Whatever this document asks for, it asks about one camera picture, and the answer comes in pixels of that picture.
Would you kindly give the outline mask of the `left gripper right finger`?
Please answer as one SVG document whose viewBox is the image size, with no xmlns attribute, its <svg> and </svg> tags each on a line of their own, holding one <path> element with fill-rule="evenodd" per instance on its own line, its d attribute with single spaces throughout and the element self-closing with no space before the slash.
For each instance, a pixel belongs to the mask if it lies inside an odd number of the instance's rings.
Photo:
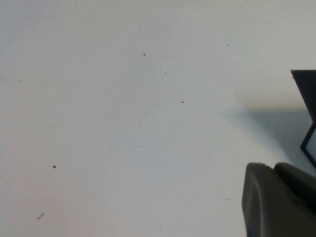
<svg viewBox="0 0 316 237">
<path fill-rule="evenodd" d="M 314 237 L 316 235 L 316 179 L 288 164 L 274 167 L 280 186 L 274 197 L 275 237 Z"/>
</svg>

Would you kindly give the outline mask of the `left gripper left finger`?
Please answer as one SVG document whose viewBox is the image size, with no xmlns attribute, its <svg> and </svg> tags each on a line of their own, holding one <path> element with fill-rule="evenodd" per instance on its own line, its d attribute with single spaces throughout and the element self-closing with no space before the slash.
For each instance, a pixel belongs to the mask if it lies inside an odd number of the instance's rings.
<svg viewBox="0 0 316 237">
<path fill-rule="evenodd" d="M 246 166 L 242 193 L 242 211 L 248 237 L 279 237 L 277 189 L 280 178 L 269 166 L 249 163 Z"/>
</svg>

